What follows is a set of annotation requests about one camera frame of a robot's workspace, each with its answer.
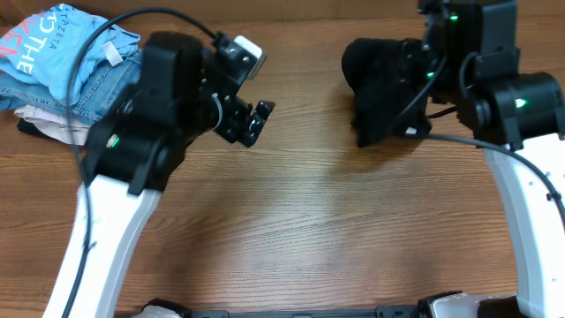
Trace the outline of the black t-shirt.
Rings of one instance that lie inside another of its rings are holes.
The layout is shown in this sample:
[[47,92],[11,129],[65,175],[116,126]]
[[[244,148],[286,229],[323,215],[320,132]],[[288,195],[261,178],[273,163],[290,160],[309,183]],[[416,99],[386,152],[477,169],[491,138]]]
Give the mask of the black t-shirt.
[[358,146],[374,146],[388,136],[403,136],[413,128],[417,135],[432,130],[426,118],[427,97],[418,99],[400,123],[392,126],[420,92],[405,72],[406,57],[419,40],[358,38],[343,53],[343,75],[354,93],[355,115],[351,126],[358,133]]

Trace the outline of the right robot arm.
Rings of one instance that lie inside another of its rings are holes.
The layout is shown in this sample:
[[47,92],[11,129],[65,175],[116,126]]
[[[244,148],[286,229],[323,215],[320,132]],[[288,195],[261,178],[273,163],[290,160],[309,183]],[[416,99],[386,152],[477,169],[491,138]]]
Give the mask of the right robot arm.
[[510,296],[448,291],[416,317],[564,314],[564,95],[546,72],[522,73],[514,1],[422,1],[423,95],[451,103],[481,148],[504,207],[515,256]]

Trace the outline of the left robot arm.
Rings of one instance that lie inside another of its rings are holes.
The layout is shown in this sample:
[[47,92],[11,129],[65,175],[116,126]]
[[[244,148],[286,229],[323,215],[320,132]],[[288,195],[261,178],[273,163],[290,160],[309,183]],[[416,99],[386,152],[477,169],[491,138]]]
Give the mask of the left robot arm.
[[139,80],[87,135],[72,234],[46,316],[115,313],[140,233],[186,149],[208,132],[246,147],[259,138],[274,104],[237,93],[265,58],[241,35],[218,34],[211,49],[186,34],[150,36]]

